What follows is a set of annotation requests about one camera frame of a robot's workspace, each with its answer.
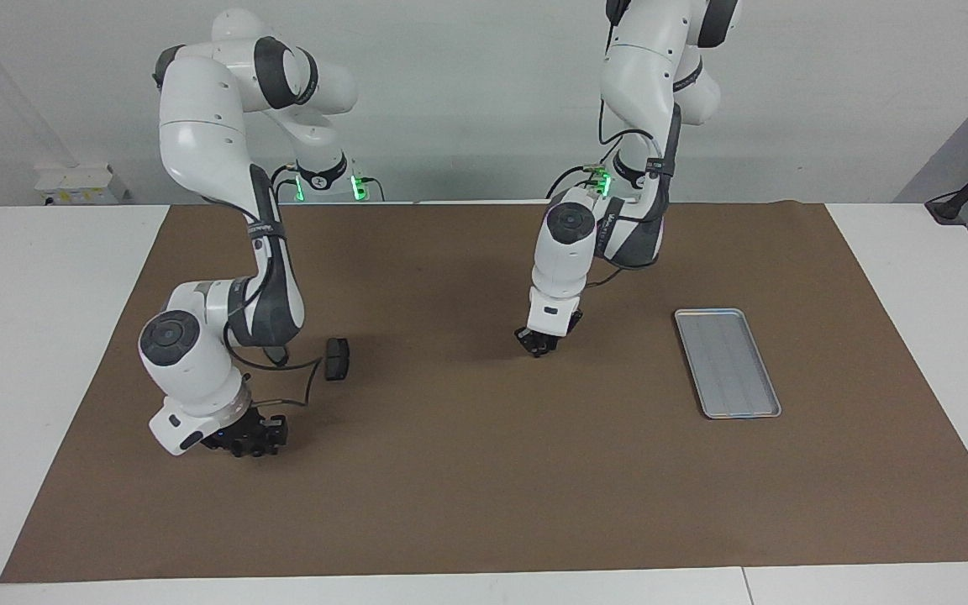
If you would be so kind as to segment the silver metal tray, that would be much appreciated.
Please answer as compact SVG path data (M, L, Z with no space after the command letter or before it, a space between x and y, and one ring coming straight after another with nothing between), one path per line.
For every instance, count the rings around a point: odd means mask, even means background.
M780 417L782 406L742 310L682 308L673 318L704 417Z

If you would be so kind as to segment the brown table mat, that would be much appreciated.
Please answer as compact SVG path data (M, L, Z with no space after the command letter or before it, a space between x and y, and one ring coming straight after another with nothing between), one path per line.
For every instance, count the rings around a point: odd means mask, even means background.
M279 455L172 456L143 324L241 276L245 222L166 215L4 582L968 560L968 452L821 204L675 204L660 261L587 293L534 359L538 206L281 214L345 381ZM704 417L673 313L738 308L782 406Z

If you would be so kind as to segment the white box with yellow labels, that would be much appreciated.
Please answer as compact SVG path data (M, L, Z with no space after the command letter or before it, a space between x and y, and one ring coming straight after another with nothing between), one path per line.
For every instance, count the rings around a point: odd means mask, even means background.
M120 204L128 188L108 164L41 169L34 185L41 204Z

